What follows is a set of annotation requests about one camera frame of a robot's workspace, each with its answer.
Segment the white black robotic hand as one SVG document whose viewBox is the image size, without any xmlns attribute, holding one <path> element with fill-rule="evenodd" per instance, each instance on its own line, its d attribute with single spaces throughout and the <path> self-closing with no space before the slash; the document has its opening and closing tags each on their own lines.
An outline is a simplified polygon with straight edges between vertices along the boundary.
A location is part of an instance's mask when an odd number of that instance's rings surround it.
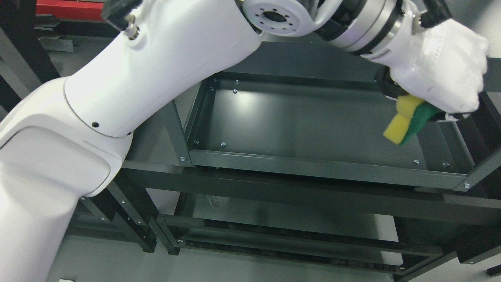
<svg viewBox="0 0 501 282">
<path fill-rule="evenodd" d="M 393 39 L 365 59 L 388 66 L 392 80 L 406 92 L 447 114 L 476 111 L 489 42 L 453 19 L 424 29 L 417 18 L 416 11 L 406 11 Z"/>
</svg>

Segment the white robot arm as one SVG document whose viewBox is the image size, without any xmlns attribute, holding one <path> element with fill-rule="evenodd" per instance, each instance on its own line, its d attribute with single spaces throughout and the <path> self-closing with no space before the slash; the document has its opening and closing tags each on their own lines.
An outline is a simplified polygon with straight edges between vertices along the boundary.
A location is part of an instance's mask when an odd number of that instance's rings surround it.
<svg viewBox="0 0 501 282">
<path fill-rule="evenodd" d="M 78 200 L 102 192 L 132 133 L 195 83 L 243 61 L 271 32 L 265 13 L 320 29 L 340 7 L 296 0 L 114 0 L 103 16 L 120 34 L 75 74 L 50 80 L 1 122 L 1 281 L 47 278 Z"/>
</svg>

